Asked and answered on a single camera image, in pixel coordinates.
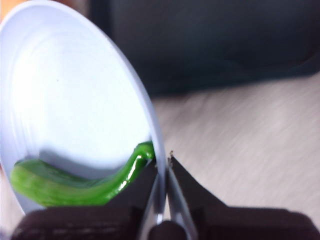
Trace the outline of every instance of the white plate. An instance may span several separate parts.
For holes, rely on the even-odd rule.
[[[1,34],[1,164],[40,158],[87,178],[125,164],[152,139],[162,191],[165,152],[153,106],[116,45],[73,9],[22,3]],[[27,213],[41,206],[16,194]]]

